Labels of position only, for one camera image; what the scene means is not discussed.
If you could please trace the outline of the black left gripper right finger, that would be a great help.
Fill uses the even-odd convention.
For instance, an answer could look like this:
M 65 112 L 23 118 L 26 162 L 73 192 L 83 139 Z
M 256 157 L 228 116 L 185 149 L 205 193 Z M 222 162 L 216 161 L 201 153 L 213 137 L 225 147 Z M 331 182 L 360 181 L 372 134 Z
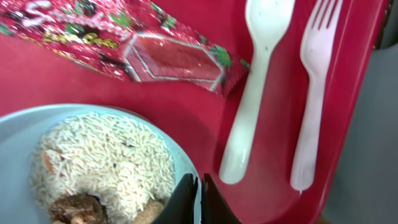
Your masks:
M 201 223 L 241 224 L 210 174 L 204 174 L 201 184 Z

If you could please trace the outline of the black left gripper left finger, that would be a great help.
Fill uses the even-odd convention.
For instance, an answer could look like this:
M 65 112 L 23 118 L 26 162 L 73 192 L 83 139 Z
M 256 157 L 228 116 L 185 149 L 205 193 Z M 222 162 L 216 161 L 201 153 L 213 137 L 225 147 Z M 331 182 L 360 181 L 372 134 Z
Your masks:
M 198 178 L 184 174 L 152 224 L 193 224 Z

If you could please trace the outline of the rice and food scraps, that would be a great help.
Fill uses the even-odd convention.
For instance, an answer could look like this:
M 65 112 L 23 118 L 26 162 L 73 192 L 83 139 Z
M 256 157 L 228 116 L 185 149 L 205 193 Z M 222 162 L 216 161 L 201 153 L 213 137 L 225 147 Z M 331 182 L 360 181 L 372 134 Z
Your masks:
M 174 160 L 150 127 L 126 116 L 90 112 L 44 133 L 32 155 L 30 187 L 43 208 L 61 196 L 97 197 L 110 223 L 132 223 L 175 187 Z

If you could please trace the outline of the red snack wrapper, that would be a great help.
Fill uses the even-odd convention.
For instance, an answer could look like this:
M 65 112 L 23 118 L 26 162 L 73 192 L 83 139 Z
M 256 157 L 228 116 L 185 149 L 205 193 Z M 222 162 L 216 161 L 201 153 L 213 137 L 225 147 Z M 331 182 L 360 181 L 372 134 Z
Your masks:
M 150 0 L 2 0 L 1 32 L 120 80 L 227 95 L 249 64 Z

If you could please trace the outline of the light blue small bowl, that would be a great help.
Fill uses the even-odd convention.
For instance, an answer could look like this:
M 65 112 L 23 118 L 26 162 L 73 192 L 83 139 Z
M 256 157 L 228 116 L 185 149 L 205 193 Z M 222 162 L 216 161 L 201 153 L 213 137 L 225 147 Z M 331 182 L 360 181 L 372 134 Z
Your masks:
M 168 201 L 161 223 L 169 218 L 178 223 L 182 206 L 177 198 L 187 194 L 187 189 L 197 187 L 193 203 L 192 223 L 201 223 L 201 180 L 198 172 L 184 150 L 161 129 L 132 111 L 108 106 L 85 104 L 55 104 L 37 106 L 1 117 L 1 223 L 49 224 L 46 209 L 40 207 L 30 188 L 31 155 L 41 135 L 66 118 L 95 111 L 101 114 L 126 116 L 148 125 L 165 141 L 175 161 L 177 188 Z

